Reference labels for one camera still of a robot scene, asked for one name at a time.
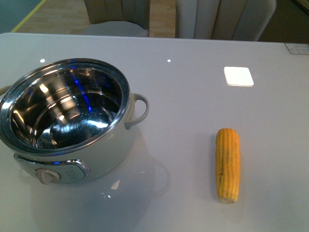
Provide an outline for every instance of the floor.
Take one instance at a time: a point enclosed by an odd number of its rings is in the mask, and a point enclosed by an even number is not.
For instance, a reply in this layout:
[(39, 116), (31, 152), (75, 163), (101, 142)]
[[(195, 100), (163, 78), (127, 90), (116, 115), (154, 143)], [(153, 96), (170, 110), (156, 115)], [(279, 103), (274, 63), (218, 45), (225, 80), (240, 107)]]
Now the floor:
[[(84, 0), (43, 1), (44, 4), (17, 32), (80, 34), (89, 25)], [(0, 0), (0, 33), (3, 33), (3, 24), (13, 29), (12, 24), (16, 26), (26, 11), (30, 12), (38, 2), (40, 0)], [(151, 0), (150, 37), (175, 37), (175, 2)], [(260, 41), (309, 44), (309, 12), (295, 0), (277, 0), (277, 9)]]
[[(89, 26), (84, 0), (46, 0), (16, 31), (81, 34)], [(150, 37), (175, 37), (176, 0), (151, 0)]]

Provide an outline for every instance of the pot inner bowl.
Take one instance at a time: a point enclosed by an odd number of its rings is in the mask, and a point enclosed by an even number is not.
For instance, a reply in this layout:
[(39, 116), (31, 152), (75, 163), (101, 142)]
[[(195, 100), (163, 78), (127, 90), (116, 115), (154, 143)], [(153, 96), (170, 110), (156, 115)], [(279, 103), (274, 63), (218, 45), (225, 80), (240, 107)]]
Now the pot inner bowl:
[(11, 128), (23, 143), (64, 148), (104, 133), (123, 101), (121, 86), (94, 68), (69, 67), (32, 80), (17, 98)]

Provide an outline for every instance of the chair back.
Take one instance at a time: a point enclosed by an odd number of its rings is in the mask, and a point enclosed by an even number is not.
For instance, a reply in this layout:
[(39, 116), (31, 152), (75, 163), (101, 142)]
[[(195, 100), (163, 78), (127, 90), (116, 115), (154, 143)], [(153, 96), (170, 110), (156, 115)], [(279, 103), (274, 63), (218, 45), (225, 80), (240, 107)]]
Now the chair back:
[(177, 0), (177, 37), (257, 41), (276, 0)]
[(84, 0), (91, 24), (127, 21), (149, 30), (150, 0)]

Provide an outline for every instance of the wooden floor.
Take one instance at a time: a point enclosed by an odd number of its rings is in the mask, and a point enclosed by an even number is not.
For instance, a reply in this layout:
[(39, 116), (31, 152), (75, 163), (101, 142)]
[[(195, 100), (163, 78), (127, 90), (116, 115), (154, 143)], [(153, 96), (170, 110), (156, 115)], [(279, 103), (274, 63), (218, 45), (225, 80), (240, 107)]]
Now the wooden floor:
[[(175, 37), (176, 0), (151, 0), (150, 37)], [(89, 26), (84, 0), (46, 0), (16, 31), (81, 34)]]

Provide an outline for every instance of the pot handle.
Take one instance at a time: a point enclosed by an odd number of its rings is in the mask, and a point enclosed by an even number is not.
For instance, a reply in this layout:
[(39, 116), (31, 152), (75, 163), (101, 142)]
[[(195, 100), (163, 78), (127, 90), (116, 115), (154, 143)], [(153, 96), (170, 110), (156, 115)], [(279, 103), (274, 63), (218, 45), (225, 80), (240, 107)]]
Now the pot handle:
[(137, 100), (143, 101), (146, 104), (146, 110), (144, 112), (144, 114), (134, 120), (130, 120), (130, 121), (126, 121), (125, 122), (125, 128), (128, 130), (130, 129), (132, 126), (139, 124), (140, 122), (142, 122), (148, 115), (149, 113), (149, 102), (147, 100), (147, 98), (145, 98), (143, 95), (138, 94), (138, 93), (132, 93), (132, 100), (134, 102), (136, 102)]
[(6, 87), (3, 87), (3, 88), (0, 88), (0, 96), (2, 94), (4, 94), (11, 86), (6, 86)]

